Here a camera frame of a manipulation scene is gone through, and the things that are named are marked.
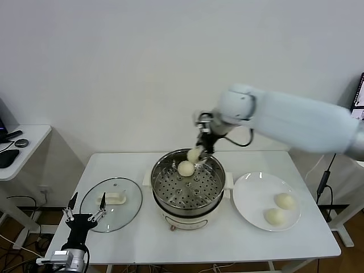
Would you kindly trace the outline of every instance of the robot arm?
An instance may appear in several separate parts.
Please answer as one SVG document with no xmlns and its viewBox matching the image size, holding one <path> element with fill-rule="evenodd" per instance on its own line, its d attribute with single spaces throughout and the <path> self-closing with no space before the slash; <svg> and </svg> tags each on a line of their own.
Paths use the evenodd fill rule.
<svg viewBox="0 0 364 273">
<path fill-rule="evenodd" d="M 346 108 L 307 98 L 233 85 L 221 95 L 218 107 L 202 112 L 195 123 L 200 128 L 197 144 L 209 154 L 218 139 L 247 126 L 304 151 L 364 161 L 364 123 Z"/>
</svg>

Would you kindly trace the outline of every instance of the steamed bun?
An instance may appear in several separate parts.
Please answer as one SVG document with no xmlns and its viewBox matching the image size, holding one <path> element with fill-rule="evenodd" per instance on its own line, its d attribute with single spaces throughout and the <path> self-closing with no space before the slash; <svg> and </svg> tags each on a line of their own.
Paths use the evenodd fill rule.
<svg viewBox="0 0 364 273">
<path fill-rule="evenodd" d="M 181 176 L 191 176 L 195 172 L 195 166 L 190 161 L 182 161 L 177 171 Z"/>
<path fill-rule="evenodd" d="M 286 222 L 283 211 L 276 208 L 267 210 L 264 219 L 272 226 L 280 226 Z"/>
<path fill-rule="evenodd" d="M 280 193 L 274 197 L 274 201 L 281 209 L 295 209 L 296 200 L 288 193 Z"/>
</svg>

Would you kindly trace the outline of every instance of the white wall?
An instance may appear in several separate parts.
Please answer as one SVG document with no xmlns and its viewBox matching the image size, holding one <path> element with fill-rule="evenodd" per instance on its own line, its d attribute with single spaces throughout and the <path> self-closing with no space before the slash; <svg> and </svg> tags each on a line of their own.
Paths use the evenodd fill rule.
<svg viewBox="0 0 364 273">
<path fill-rule="evenodd" d="M 0 98 L 19 123 L 52 125 L 84 164 L 94 152 L 191 147 L 192 112 L 235 82 L 345 97 L 364 70 L 363 10 L 360 0 L 1 1 Z M 250 147 L 286 148 L 261 137 Z"/>
</svg>

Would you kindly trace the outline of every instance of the stainless steel rim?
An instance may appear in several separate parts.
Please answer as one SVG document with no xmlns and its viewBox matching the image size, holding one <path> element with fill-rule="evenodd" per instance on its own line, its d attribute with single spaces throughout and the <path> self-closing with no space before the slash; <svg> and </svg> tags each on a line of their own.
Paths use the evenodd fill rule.
<svg viewBox="0 0 364 273">
<path fill-rule="evenodd" d="M 201 214 L 211 210 L 219 203 L 218 199 L 224 191 L 224 169 L 213 156 L 203 164 L 195 164 L 192 176 L 182 177 L 178 174 L 177 166 L 187 159 L 188 150 L 164 155 L 154 165 L 151 174 L 151 185 L 160 205 L 175 214 Z"/>
</svg>

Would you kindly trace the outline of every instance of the cable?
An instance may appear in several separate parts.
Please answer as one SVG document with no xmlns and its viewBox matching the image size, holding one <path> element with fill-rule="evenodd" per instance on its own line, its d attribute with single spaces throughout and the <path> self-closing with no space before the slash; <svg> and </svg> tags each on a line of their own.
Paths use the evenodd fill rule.
<svg viewBox="0 0 364 273">
<path fill-rule="evenodd" d="M 330 193 L 331 193 L 331 202 L 330 202 L 330 206 L 332 207 L 333 200 L 334 200 L 334 194 L 333 194 L 333 191 L 332 191 L 331 186 L 326 185 L 326 187 L 328 187 L 328 188 L 330 189 Z M 327 218 L 326 218 L 326 222 L 328 222 L 328 221 L 330 220 L 330 213 L 331 213 L 331 208 L 329 209 L 329 213 L 328 213 L 328 216 L 327 216 Z"/>
<path fill-rule="evenodd" d="M 3 238 L 4 240 L 7 240 L 8 242 L 10 242 L 10 243 L 12 243 L 12 244 L 14 244 L 14 245 L 18 246 L 18 247 L 20 247 L 20 248 L 21 248 L 21 249 L 23 249 L 23 250 L 26 250 L 26 251 L 28 251 L 28 252 L 31 252 L 31 253 L 33 253 L 33 254 L 37 255 L 39 258 L 43 258 L 43 256 L 40 256 L 38 253 L 35 253 L 34 251 L 31 251 L 31 250 L 29 250 L 29 249 L 25 249 L 24 247 L 19 246 L 17 243 L 14 243 L 13 241 L 11 241 L 11 240 L 9 240 L 9 239 L 5 238 L 5 237 L 4 237 L 3 235 L 1 235 L 1 234 L 0 234 L 0 237 L 1 237 L 1 238 Z"/>
<path fill-rule="evenodd" d="M 54 270 L 52 271 L 52 273 L 55 273 L 55 272 L 57 272 L 57 271 L 60 271 L 62 268 L 65 268 L 65 266 L 57 267 L 56 269 L 54 269 Z"/>
<path fill-rule="evenodd" d="M 316 200 L 316 203 L 318 204 L 319 203 L 319 199 L 320 199 L 320 196 L 322 194 L 322 192 L 324 191 L 325 187 L 326 187 L 326 184 L 329 180 L 329 177 L 330 177 L 330 167 L 332 165 L 332 163 L 334 162 L 334 159 L 336 157 L 336 154 L 334 154 L 334 156 L 332 157 L 332 160 L 329 164 L 329 167 L 326 171 L 324 171 L 324 174 L 322 175 L 322 178 L 321 178 L 321 181 L 317 187 L 317 191 L 316 191 L 316 194 L 317 194 L 317 200 Z"/>
<path fill-rule="evenodd" d="M 305 176 L 305 181 L 307 179 L 307 176 L 317 167 L 317 165 L 321 162 L 321 160 L 324 158 L 325 155 L 322 155 L 322 157 L 320 157 L 320 159 L 317 161 L 317 163 L 315 164 L 315 166 L 313 166 L 307 173 Z"/>
<path fill-rule="evenodd" d="M 246 144 L 239 144 L 239 143 L 237 143 L 237 142 L 235 142 L 235 141 L 231 140 L 230 138 L 228 138 L 228 137 L 226 137 L 226 136 L 224 136 L 223 138 L 225 138 L 227 141 L 230 141 L 232 144 L 235 144 L 235 145 L 237 145 L 237 146 L 239 146 L 239 147 L 247 147 L 247 146 L 249 146 L 249 145 L 253 142 L 253 140 L 254 140 L 254 129 L 249 129 L 249 133 L 250 133 L 250 140 L 249 140 L 249 142 L 248 142 L 248 143 L 246 143 Z"/>
<path fill-rule="evenodd" d="M 17 267 L 19 267 L 19 266 L 21 266 L 23 264 L 26 264 L 26 263 L 28 263 L 28 262 L 30 262 L 32 260 L 35 260 L 35 259 L 37 259 L 37 258 L 31 258 L 31 259 L 25 260 L 24 262 L 18 263 L 16 265 L 12 266 L 12 267 L 9 267 L 8 269 L 4 269 L 3 271 L 1 271 L 1 273 L 11 272 L 12 270 L 15 270 Z"/>
<path fill-rule="evenodd" d="M 13 144 L 14 144 L 14 142 L 15 142 L 15 141 L 10 140 L 10 144 L 9 144 L 6 148 L 4 148 L 4 149 L 0 150 L 0 152 L 4 152 L 5 150 L 9 149 L 9 148 L 11 147 L 11 145 L 13 145 Z"/>
<path fill-rule="evenodd" d="M 336 157 L 336 154 L 334 154 L 334 156 L 332 157 L 332 160 L 330 162 L 329 168 L 327 169 L 328 171 L 330 171 L 331 165 L 334 162 L 335 157 Z"/>
<path fill-rule="evenodd" d="M 84 270 L 84 273 L 87 272 L 87 269 L 89 268 L 89 265 L 90 265 L 90 251 L 89 249 L 87 248 L 86 245 L 84 245 L 85 249 L 86 249 L 86 252 L 87 252 L 87 262 L 86 262 L 86 266 L 85 266 L 85 270 Z"/>
</svg>

